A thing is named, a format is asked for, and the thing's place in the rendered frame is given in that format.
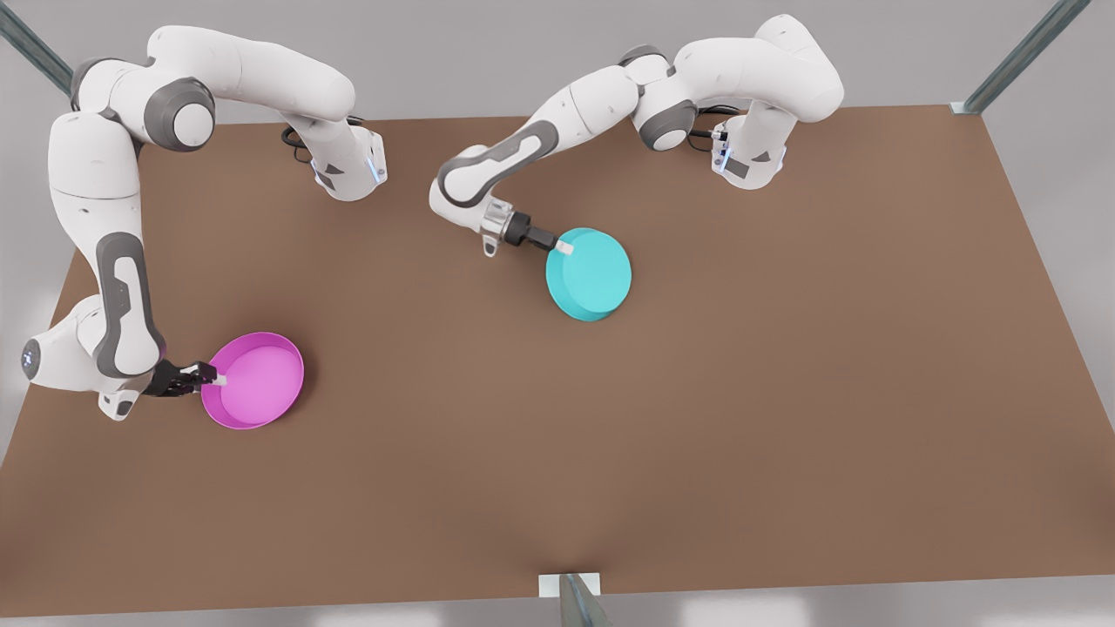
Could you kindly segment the blue plate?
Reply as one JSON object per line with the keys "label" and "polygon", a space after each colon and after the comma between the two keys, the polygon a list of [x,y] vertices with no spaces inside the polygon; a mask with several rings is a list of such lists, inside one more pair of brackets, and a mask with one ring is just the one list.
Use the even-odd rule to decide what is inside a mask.
{"label": "blue plate", "polygon": [[626,301],[631,288],[631,262],[624,245],[610,234],[578,226],[560,237],[574,253],[547,253],[549,293],[563,314],[581,321],[597,321]]}

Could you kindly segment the pink plate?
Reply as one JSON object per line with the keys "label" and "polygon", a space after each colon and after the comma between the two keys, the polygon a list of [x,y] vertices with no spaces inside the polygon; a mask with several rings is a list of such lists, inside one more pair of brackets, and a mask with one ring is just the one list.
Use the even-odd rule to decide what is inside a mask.
{"label": "pink plate", "polygon": [[304,382],[302,354],[279,334],[244,334],[209,364],[222,384],[204,385],[200,398],[209,416],[230,430],[254,430],[282,417]]}

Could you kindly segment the silver frame post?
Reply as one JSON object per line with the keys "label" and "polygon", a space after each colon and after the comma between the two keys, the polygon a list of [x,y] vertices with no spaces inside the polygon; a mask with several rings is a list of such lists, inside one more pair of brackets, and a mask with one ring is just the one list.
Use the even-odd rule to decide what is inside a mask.
{"label": "silver frame post", "polygon": [[540,598],[558,598],[560,627],[614,627],[598,600],[600,573],[543,573],[537,586]]}
{"label": "silver frame post", "polygon": [[1067,29],[1092,0],[1057,0],[964,102],[950,103],[957,116],[981,116]]}
{"label": "silver frame post", "polygon": [[0,0],[0,37],[11,44],[25,60],[43,74],[64,95],[71,95],[71,67],[48,44],[43,44],[40,36],[4,0]]}

